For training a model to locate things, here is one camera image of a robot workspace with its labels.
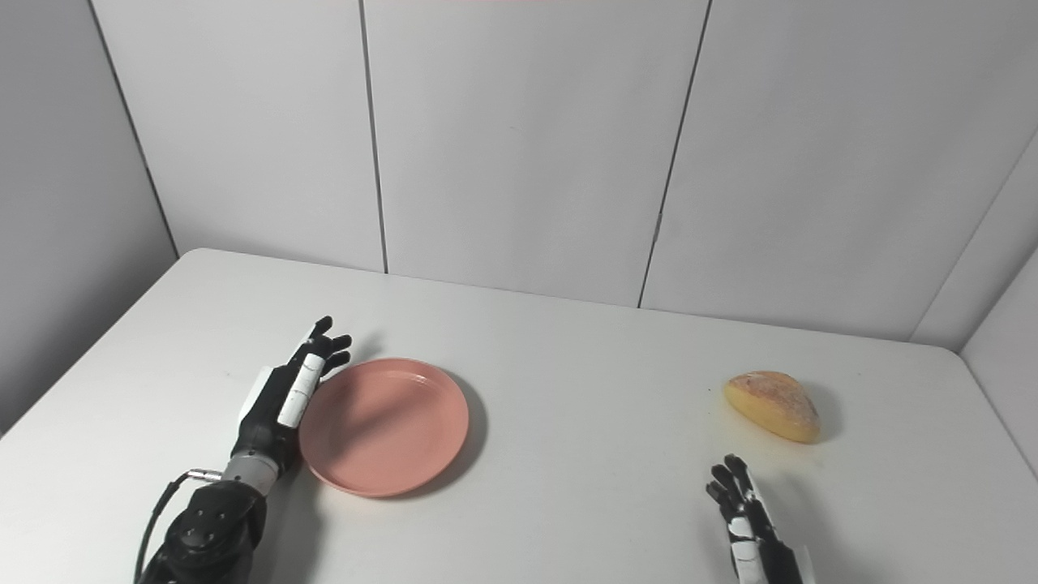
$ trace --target white table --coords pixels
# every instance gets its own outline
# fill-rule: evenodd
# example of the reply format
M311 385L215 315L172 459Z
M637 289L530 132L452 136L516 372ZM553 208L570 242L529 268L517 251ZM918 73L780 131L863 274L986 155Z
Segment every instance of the white table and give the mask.
M260 367L325 314L359 360L461 380L473 440L417 497L283 482L253 583L732 582L703 491L728 452L820 584L1038 575L1038 483L944 350L196 250L0 440L0 579L129 582L166 482L222 468ZM822 443L733 413L753 369L805 383Z

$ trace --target white wall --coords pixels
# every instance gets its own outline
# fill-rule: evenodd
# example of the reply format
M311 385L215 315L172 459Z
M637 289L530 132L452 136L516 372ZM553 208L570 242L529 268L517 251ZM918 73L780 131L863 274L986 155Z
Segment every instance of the white wall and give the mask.
M1038 244L1033 2L713 3L683 124L704 0L95 4L182 251L958 350Z
M971 337L962 359L1031 469L1038 471L1038 253Z
M1038 128L1036 29L1015 0L715 2L643 307L908 340ZM943 322L994 299L965 296L925 340L968 336Z
M389 271L636 306L706 0L366 5Z
M173 258L87 2L0 2L0 433Z
M382 270L357 2L93 4L182 253Z

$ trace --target pink plate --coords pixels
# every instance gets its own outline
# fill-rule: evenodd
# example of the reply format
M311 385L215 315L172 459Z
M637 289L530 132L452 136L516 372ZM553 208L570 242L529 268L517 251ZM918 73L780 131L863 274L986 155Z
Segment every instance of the pink plate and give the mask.
M390 497L446 469L466 434L468 405L449 376L419 361L380 359L348 367L318 388L299 444L324 482Z

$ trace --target bread roll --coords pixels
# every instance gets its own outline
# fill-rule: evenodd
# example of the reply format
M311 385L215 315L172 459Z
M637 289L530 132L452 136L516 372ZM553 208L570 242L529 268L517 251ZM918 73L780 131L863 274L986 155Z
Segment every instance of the bread roll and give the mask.
M794 442L812 443L821 426L818 411L796 380L777 371L752 371L725 384L725 397L762 428Z

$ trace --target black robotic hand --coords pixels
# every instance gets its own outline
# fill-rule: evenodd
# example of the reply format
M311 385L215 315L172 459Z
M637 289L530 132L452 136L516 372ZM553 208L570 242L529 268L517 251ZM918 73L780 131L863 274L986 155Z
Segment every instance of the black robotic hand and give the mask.
M252 551L267 517L266 497L299 456L299 422L321 378L346 365L349 335L329 338L332 319L315 324L289 362L264 368L238 426L238 441L222 473L192 470L171 482L144 532L135 584L245 584ZM155 522L186 478L211 482L195 491L188 508L166 531L141 574Z
M707 494L717 502L728 523L732 565L739 584L815 584L804 550L798 559L775 533L746 464L735 454L725 457L710 473Z

